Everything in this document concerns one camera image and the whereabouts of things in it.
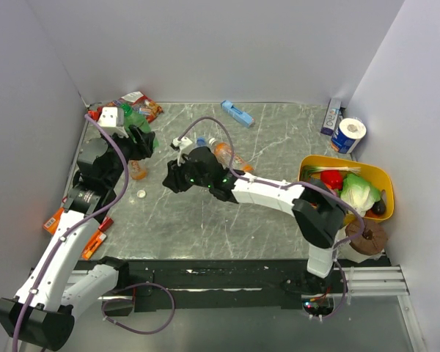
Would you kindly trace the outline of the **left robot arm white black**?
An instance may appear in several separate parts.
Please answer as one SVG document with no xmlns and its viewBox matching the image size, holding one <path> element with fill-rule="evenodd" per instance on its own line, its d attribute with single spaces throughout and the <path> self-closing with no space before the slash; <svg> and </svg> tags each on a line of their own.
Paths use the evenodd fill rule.
<svg viewBox="0 0 440 352">
<path fill-rule="evenodd" d="M 82 144 L 56 232 L 15 296 L 0 299 L 0 324 L 13 348 L 23 341 L 59 350 L 99 296 L 129 289 L 128 263 L 113 257 L 103 258 L 74 285 L 67 283 L 109 208 L 121 199 L 114 188 L 120 179 L 129 180 L 128 164 L 151 157 L 154 143 L 154 132 L 131 125 L 127 136 L 102 132 Z"/>
</svg>

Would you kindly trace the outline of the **orange red battery pack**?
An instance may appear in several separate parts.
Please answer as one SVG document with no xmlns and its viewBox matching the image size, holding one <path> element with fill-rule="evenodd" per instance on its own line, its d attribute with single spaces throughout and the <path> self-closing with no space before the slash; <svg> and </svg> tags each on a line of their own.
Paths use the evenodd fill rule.
<svg viewBox="0 0 440 352">
<path fill-rule="evenodd" d="M 44 224 L 43 229 L 48 232 L 50 235 L 54 235 L 61 218 L 62 213 L 64 212 L 64 208 L 59 208 L 57 212 L 53 216 L 51 216 Z"/>
</svg>

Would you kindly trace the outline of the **green cabbage toy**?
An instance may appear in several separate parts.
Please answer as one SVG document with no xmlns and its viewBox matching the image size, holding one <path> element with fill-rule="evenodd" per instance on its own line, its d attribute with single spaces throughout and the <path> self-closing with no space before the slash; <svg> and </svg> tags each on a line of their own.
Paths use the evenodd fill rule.
<svg viewBox="0 0 440 352">
<path fill-rule="evenodd" d="M 364 217 L 366 212 L 381 200 L 381 192 L 364 178 L 349 173 L 343 180 L 340 199 L 353 207 L 356 212 Z"/>
</svg>

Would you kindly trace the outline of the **orange utility knife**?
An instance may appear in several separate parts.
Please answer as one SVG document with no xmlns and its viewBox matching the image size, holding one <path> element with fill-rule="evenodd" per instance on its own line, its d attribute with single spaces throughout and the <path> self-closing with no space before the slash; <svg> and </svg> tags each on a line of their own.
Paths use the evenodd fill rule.
<svg viewBox="0 0 440 352">
<path fill-rule="evenodd" d="M 89 260 L 93 256 L 93 254 L 98 250 L 98 248 L 106 239 L 105 231 L 107 231 L 107 229 L 109 229 L 113 223 L 114 220 L 109 216 L 106 216 L 104 218 L 103 222 L 100 224 L 98 229 L 94 232 L 94 234 L 92 235 L 86 246 L 84 247 L 84 250 L 81 253 L 81 258 L 83 260 Z"/>
</svg>

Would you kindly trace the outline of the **white bottle cap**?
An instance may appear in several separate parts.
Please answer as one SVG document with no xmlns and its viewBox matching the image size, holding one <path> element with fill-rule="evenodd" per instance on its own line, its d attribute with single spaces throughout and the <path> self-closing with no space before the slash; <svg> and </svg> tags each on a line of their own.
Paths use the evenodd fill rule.
<svg viewBox="0 0 440 352">
<path fill-rule="evenodd" d="M 146 191 L 144 189 L 140 189 L 137 191 L 136 196 L 140 199 L 145 198 L 147 195 Z"/>
</svg>

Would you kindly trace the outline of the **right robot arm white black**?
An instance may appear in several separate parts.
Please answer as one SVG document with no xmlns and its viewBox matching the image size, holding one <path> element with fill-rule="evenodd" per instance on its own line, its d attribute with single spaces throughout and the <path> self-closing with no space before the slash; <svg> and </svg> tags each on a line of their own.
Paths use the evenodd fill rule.
<svg viewBox="0 0 440 352">
<path fill-rule="evenodd" d="M 334 239 L 343 223 L 345 207 L 322 182 L 303 186 L 268 180 L 227 169 L 209 147 L 179 143 L 171 148 L 177 158 L 167 164 L 165 187 L 175 193 L 192 186 L 203 187 L 222 202 L 260 205 L 292 216 L 309 244 L 307 287 L 319 293 L 331 284 Z"/>
</svg>

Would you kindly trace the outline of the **green plastic bottle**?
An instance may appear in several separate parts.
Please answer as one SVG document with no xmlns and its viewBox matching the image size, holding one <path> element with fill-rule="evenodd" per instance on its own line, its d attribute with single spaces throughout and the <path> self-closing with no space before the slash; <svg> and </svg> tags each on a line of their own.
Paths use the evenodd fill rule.
<svg viewBox="0 0 440 352">
<path fill-rule="evenodd" d="M 144 133 L 149 133 L 152 131 L 149 122 L 146 120 L 143 114 L 134 111 L 133 108 L 127 103 L 123 103 L 120 106 L 120 108 L 123 110 L 125 116 L 124 117 L 125 130 L 134 142 L 136 142 L 136 140 L 134 134 L 130 131 L 131 125 L 135 125 L 140 131 Z"/>
</svg>

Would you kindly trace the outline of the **orange tea bottle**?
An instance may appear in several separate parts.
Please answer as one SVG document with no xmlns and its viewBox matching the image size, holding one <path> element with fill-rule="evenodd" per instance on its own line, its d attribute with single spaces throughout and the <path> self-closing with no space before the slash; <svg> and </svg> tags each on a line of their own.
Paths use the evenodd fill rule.
<svg viewBox="0 0 440 352">
<path fill-rule="evenodd" d="M 129 161 L 129 174 L 133 180 L 143 180 L 147 176 L 147 168 L 141 161 Z"/>
<path fill-rule="evenodd" d="M 253 173 L 254 167 L 236 153 L 233 155 L 232 148 L 228 143 L 220 142 L 216 138 L 210 138 L 208 144 L 217 160 L 225 167 L 231 166 L 236 170 Z"/>
</svg>

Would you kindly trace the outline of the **yellow plastic basket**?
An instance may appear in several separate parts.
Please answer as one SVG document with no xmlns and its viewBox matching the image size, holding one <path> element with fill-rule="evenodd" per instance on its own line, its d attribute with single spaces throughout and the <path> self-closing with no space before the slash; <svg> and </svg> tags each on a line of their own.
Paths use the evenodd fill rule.
<svg viewBox="0 0 440 352">
<path fill-rule="evenodd" d="M 372 219 L 377 223 L 388 220 L 395 210 L 395 197 L 393 193 L 392 181 L 388 174 L 369 164 L 359 163 L 357 161 L 346 160 L 343 158 L 333 158 L 324 155 L 308 155 L 305 157 L 298 169 L 298 180 L 308 180 L 310 177 L 319 179 L 320 176 L 315 174 L 304 175 L 303 168 L 305 167 L 349 167 L 360 168 L 359 176 L 366 181 L 372 183 L 379 191 L 382 192 L 382 199 L 386 206 L 386 212 L 382 215 L 376 215 L 371 210 L 366 212 L 365 219 Z"/>
</svg>

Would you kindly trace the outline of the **clear blue water bottle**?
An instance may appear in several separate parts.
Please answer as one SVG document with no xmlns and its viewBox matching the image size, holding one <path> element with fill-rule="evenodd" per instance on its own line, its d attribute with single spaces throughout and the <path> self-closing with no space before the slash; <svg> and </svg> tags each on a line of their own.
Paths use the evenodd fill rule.
<svg viewBox="0 0 440 352">
<path fill-rule="evenodd" d="M 197 140 L 196 140 L 196 145 L 198 147 L 204 147 L 204 146 L 207 146 L 208 143 L 207 143 L 205 137 L 198 137 Z"/>
</svg>

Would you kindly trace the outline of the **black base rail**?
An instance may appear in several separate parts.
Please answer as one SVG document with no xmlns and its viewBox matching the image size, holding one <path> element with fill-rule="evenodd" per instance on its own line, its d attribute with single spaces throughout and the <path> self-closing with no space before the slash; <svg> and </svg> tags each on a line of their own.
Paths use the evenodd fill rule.
<svg viewBox="0 0 440 352">
<path fill-rule="evenodd" d="M 159 309 L 280 307 L 301 309 L 302 299 L 346 294 L 338 268 L 320 279 L 307 272 L 302 259 L 272 260 L 118 260 L 80 261 L 78 270 L 97 264 L 122 269 L 118 284 L 135 312 Z"/>
</svg>

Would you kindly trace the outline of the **red candy bag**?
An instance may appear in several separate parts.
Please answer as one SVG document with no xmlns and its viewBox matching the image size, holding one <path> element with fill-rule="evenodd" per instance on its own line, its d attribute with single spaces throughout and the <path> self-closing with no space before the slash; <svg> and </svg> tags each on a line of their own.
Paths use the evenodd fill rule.
<svg viewBox="0 0 440 352">
<path fill-rule="evenodd" d="M 96 111 L 102 112 L 103 107 L 121 107 L 124 104 L 130 106 L 134 112 L 144 115 L 148 123 L 152 123 L 159 114 L 164 112 L 159 104 L 140 91 L 128 93 L 119 99 L 103 104 L 97 107 Z"/>
</svg>

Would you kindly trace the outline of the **toilet paper roll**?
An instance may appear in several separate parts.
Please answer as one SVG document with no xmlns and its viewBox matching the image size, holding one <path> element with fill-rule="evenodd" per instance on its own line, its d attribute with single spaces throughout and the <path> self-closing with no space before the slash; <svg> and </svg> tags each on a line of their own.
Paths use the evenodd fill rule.
<svg viewBox="0 0 440 352">
<path fill-rule="evenodd" d="M 331 147 L 338 153 L 350 154 L 365 137 L 367 128 L 354 118 L 344 118 L 331 136 Z"/>
</svg>

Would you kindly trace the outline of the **red pepper toy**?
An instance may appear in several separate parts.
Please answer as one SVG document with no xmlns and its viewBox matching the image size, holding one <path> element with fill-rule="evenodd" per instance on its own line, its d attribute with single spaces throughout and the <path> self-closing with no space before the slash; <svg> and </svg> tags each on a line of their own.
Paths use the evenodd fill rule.
<svg viewBox="0 0 440 352">
<path fill-rule="evenodd" d="M 320 173 L 320 180 L 332 190 L 342 190 L 343 176 L 338 170 L 325 170 Z"/>
</svg>

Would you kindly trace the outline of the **dark eggplant toy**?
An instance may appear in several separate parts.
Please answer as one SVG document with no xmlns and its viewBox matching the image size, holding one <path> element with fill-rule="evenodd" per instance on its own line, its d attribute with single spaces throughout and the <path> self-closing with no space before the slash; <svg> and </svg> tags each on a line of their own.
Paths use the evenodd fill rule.
<svg viewBox="0 0 440 352">
<path fill-rule="evenodd" d="M 386 203 L 383 199 L 379 199 L 377 202 L 373 204 L 371 209 L 369 209 L 369 215 L 373 218 L 381 217 L 386 212 Z"/>
</svg>

